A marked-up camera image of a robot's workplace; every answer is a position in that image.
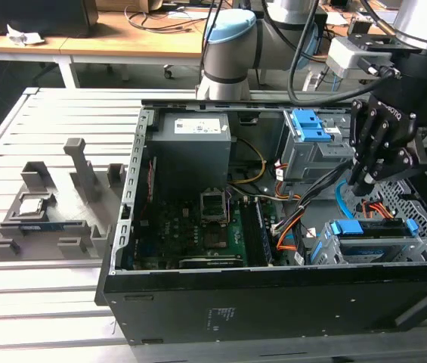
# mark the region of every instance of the metal slotted table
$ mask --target metal slotted table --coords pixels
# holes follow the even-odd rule
[[[72,160],[63,153],[68,138],[85,139],[85,155],[95,170],[126,164],[141,99],[147,98],[194,99],[194,92],[28,88],[0,126],[0,222],[23,184],[20,171],[27,161],[42,160],[67,176],[73,170]],[[253,92],[252,98],[286,100],[280,92]],[[400,334],[131,349],[109,308],[94,303],[100,267],[98,259],[0,262],[0,360],[319,362],[344,355],[363,361],[427,357],[427,321]]]

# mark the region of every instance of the blue tab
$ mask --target blue tab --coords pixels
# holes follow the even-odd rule
[[[331,229],[333,230],[333,233],[335,235],[338,235],[338,234],[342,233],[341,228],[338,226],[337,222],[331,223]]]
[[[331,136],[325,133],[322,120],[313,110],[294,110],[292,123],[301,133],[301,140],[306,142],[330,142]]]
[[[356,219],[343,219],[337,221],[338,226],[341,228],[343,234],[363,234],[363,228]]]
[[[317,244],[316,249],[311,254],[311,262],[314,261],[314,259],[316,258],[317,254],[319,253],[319,251],[320,251],[321,248],[322,248],[322,242],[319,241],[319,243]]]
[[[408,219],[407,220],[407,227],[410,229],[410,232],[413,236],[418,235],[418,224],[415,222],[414,219]]]

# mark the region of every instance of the case label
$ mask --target case label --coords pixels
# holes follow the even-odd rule
[[[175,134],[221,134],[220,119],[177,119]]]
[[[236,311],[237,308],[207,309],[206,329],[220,331],[222,327],[225,327],[234,319]]]

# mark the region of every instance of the black computer case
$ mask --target black computer case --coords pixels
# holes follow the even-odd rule
[[[95,0],[0,0],[0,35],[8,24],[23,33],[83,38],[97,19]]]

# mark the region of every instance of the paper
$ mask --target paper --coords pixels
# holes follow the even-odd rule
[[[326,23],[328,25],[346,25],[348,21],[342,17],[341,13],[337,11],[328,11]]]
[[[40,44],[45,42],[45,40],[42,39],[38,33],[22,33],[13,29],[9,25],[7,25],[7,29],[7,37],[16,45],[21,45],[24,47],[25,45]]]
[[[315,238],[317,236],[316,228],[315,227],[309,228],[305,236],[307,238]]]

